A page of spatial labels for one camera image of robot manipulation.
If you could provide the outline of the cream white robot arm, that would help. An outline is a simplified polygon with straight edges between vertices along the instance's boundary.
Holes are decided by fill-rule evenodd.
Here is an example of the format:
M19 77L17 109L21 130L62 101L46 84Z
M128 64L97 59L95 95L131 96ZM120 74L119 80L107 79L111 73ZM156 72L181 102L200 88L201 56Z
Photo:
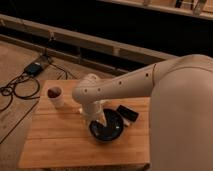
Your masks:
M87 117L105 99L148 97L150 171L213 171L213 58L191 54L109 79L86 75L73 99Z

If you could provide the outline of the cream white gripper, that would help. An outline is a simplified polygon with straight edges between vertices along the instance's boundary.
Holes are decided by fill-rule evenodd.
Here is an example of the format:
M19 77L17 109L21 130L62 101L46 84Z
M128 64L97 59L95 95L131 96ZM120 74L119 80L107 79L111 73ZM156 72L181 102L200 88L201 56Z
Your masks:
M82 115L84 116L87 124L90 124L92 121L98 121L103 126L107 126L106 117L100 101L83 104Z

